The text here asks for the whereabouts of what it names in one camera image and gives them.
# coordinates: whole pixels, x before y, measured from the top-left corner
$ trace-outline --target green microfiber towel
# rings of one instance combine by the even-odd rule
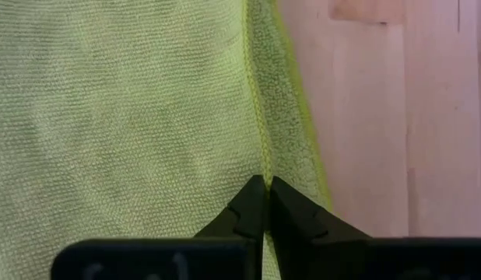
[[[273,0],[0,0],[0,279],[47,279],[83,239],[191,236],[257,173],[330,207],[278,16]]]

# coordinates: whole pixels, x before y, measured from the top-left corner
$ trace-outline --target fabric texture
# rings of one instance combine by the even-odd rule
[[[281,26],[271,0],[0,0],[0,279],[191,236],[258,173],[329,207]]]

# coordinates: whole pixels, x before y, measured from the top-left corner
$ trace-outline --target light green cloth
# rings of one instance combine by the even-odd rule
[[[274,9],[0,0],[0,279],[47,279],[78,240],[191,236],[257,173],[328,205]]]

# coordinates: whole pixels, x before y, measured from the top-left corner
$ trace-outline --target towel seam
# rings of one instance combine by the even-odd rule
[[[270,152],[270,139],[267,129],[265,115],[262,112],[261,94],[259,92],[259,86],[256,83],[255,75],[253,73],[253,65],[251,61],[251,52],[249,44],[249,27],[248,27],[248,15],[249,13],[249,0],[243,0],[243,52],[244,52],[244,67],[248,77],[248,84],[251,91],[251,97],[255,109],[256,125],[258,127],[258,133],[262,144],[262,175],[267,187],[272,184],[272,157]]]
[[[277,0],[270,0],[271,7],[272,7],[272,16],[275,19],[276,28],[279,31],[279,35],[285,48],[285,59],[286,65],[288,65],[289,69],[289,78],[291,81],[291,85],[293,86],[293,93],[297,98],[297,108],[300,113],[301,120],[303,122],[304,127],[304,134],[306,139],[310,143],[310,149],[313,153],[311,153],[311,161],[314,166],[314,171],[317,175],[317,182],[319,186],[319,191],[321,192],[325,208],[329,211],[333,210],[332,199],[331,195],[328,191],[327,181],[326,181],[326,173],[325,173],[325,165],[320,158],[320,149],[318,147],[317,142],[317,134],[314,129],[313,121],[311,119],[311,112],[308,107],[307,97],[304,93],[303,83],[301,81],[299,68],[297,65],[297,61],[295,58],[295,53],[293,49],[293,44],[287,35],[287,30],[283,24],[282,16],[279,13],[278,9],[278,1]]]

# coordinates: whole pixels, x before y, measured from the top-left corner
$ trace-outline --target wooden surface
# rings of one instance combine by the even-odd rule
[[[375,236],[481,236],[476,0],[408,0],[386,25],[331,19],[330,1],[279,8],[335,210]]]
[[[365,23],[402,23],[404,0],[330,0],[331,19]]]

